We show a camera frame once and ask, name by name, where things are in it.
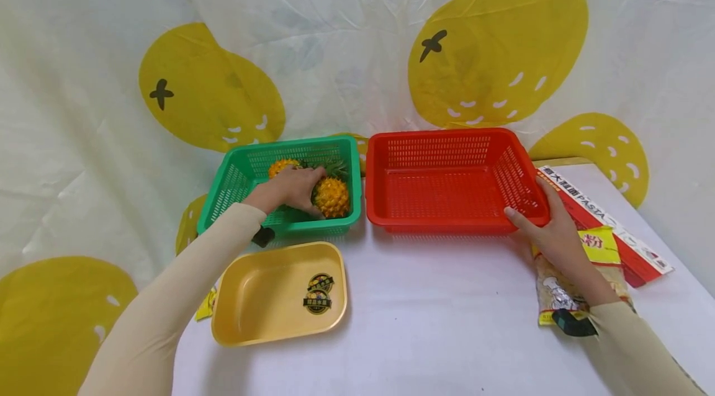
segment beige sleeve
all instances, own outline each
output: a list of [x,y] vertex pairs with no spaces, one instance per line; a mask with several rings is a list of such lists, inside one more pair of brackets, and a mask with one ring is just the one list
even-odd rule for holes
[[634,395],[704,395],[626,303],[592,307],[591,321],[603,355]]
[[181,334],[265,217],[259,209],[233,204],[174,259],[114,324],[79,395],[171,395]]

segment black cross mark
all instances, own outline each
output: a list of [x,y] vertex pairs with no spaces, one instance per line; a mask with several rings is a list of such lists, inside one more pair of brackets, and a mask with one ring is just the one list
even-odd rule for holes
[[422,47],[424,47],[425,50],[422,52],[422,56],[420,56],[420,62],[424,61],[430,52],[439,53],[442,51],[442,44],[440,44],[439,41],[446,35],[447,30],[439,30],[433,37],[422,41]]
[[156,82],[156,90],[149,94],[150,98],[155,98],[156,102],[159,103],[159,109],[164,110],[164,98],[171,98],[174,96],[174,92],[166,89],[166,80],[160,79]]

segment yellow wrapper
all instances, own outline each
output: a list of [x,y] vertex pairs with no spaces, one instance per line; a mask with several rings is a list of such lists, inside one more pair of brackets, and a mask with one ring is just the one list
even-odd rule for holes
[[211,292],[201,302],[199,310],[196,311],[196,321],[209,318],[214,314],[214,301],[216,301],[216,287],[211,289]]
[[[626,280],[621,268],[621,256],[613,238],[611,227],[598,227],[578,232],[583,250],[594,266],[611,284],[623,301],[631,303]],[[578,289],[559,270],[541,255],[535,246],[531,247],[536,265],[536,292],[539,302],[538,324],[554,325],[551,314],[564,308],[575,318],[582,320],[588,316],[588,305]]]

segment tray rim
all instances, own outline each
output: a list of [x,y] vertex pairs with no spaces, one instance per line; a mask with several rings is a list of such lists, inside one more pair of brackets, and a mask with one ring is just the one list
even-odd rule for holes
[[266,251],[257,251],[253,253],[246,253],[239,258],[234,259],[231,261],[231,264],[224,270],[224,273],[221,274],[221,278],[219,279],[219,283],[216,287],[216,307],[218,307],[221,296],[221,287],[223,284],[223,279],[226,275],[226,272],[228,269],[231,268],[237,261],[240,261],[241,259],[248,258],[249,256],[256,256],[256,255],[265,255],[265,254],[278,254],[278,252],[283,252],[286,250],[292,250],[292,249],[301,249],[305,248],[306,246],[312,246],[312,245],[326,245],[329,246],[331,249],[335,250],[335,253],[338,254],[338,261],[340,263],[340,274],[342,275],[343,278],[343,306],[340,308],[340,314],[338,315],[338,318],[335,319],[332,325],[322,327],[317,330],[310,330],[310,331],[305,331],[300,334],[294,334],[294,335],[285,335],[285,336],[277,336],[276,338],[265,338],[265,339],[255,339],[255,340],[246,340],[246,341],[237,341],[236,343],[226,343],[226,341],[220,340],[219,336],[216,335],[216,316],[214,315],[211,317],[211,335],[213,336],[214,340],[216,343],[220,344],[222,347],[240,347],[240,346],[248,346],[251,344],[259,344],[259,343],[268,343],[268,341],[277,341],[277,340],[286,340],[286,339],[292,339],[292,338],[300,338],[301,336],[307,336],[307,335],[314,335],[314,334],[320,334],[321,332],[326,332],[330,331],[335,328],[335,326],[338,326],[339,322],[343,320],[343,317],[345,315],[345,311],[347,311],[348,308],[348,280],[345,275],[345,264],[343,260],[343,254],[340,253],[340,250],[338,249],[337,246],[334,244],[327,242],[327,241],[314,241],[314,242],[306,242],[304,244],[298,244],[298,245],[292,245],[292,246],[286,246],[286,247],[281,247],[278,249],[273,249],[273,250],[266,250]]

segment black sticker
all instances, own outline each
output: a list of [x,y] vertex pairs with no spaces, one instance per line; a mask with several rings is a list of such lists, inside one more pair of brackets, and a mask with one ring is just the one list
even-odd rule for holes
[[332,305],[333,302],[330,300],[328,293],[320,289],[307,293],[303,299],[303,306],[305,306],[311,314],[315,315],[323,314],[323,312],[329,310]]
[[330,275],[317,274],[308,282],[308,291],[311,292],[319,289],[324,290],[325,292],[330,292],[333,289],[334,283],[335,280]]

